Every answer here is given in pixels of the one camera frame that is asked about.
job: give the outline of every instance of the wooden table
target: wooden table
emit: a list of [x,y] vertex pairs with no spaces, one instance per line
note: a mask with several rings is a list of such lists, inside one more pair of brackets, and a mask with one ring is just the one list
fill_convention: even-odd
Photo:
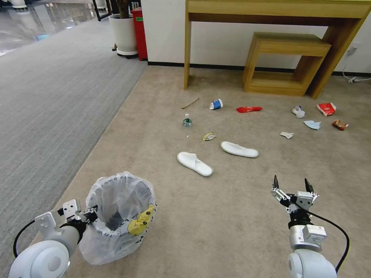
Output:
[[185,5],[184,90],[192,21],[328,26],[323,40],[331,48],[307,90],[316,99],[369,14],[371,0],[186,0]]

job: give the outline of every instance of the white cable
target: white cable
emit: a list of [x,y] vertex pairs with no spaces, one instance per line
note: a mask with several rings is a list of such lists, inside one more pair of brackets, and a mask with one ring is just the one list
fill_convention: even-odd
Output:
[[367,81],[367,80],[371,80],[371,77],[370,78],[364,78],[364,79],[359,79],[358,77],[354,76],[354,77],[349,77],[349,76],[346,76],[345,75],[345,68],[347,67],[347,64],[345,64],[344,66],[344,69],[343,69],[343,76],[348,79],[348,83],[351,84],[351,83],[355,83],[355,82],[361,82],[361,81]]

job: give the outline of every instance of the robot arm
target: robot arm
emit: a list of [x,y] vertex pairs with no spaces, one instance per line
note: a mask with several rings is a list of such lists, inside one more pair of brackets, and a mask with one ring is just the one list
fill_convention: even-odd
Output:
[[[43,240],[16,257],[9,278],[59,278],[70,265],[70,257],[80,242],[86,225],[95,221],[96,208],[81,212],[78,200],[70,200],[58,211],[51,210],[35,218]],[[61,216],[67,222],[60,227]]]
[[319,252],[321,242],[327,237],[325,228],[313,225],[308,211],[319,197],[305,179],[306,191],[286,194],[279,189],[277,176],[274,176],[271,193],[286,207],[290,215],[290,246],[293,252],[289,255],[291,278],[337,278],[334,266]]

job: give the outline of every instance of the wooden stool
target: wooden stool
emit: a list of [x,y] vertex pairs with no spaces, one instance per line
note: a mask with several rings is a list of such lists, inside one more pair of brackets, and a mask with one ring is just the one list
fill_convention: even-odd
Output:
[[[303,96],[330,47],[315,35],[255,32],[243,72],[245,91]],[[294,73],[254,71],[260,53],[302,57]]]

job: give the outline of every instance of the hotel slipper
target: hotel slipper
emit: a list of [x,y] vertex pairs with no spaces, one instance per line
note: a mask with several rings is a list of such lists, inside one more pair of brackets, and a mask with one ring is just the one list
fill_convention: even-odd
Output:
[[185,167],[192,169],[202,176],[210,176],[214,171],[209,165],[199,160],[196,154],[180,152],[177,155],[177,159]]
[[223,141],[220,144],[221,148],[225,150],[227,153],[238,155],[238,156],[244,156],[249,158],[255,158],[259,155],[259,152],[254,149],[248,149],[245,147],[242,147],[240,145]]

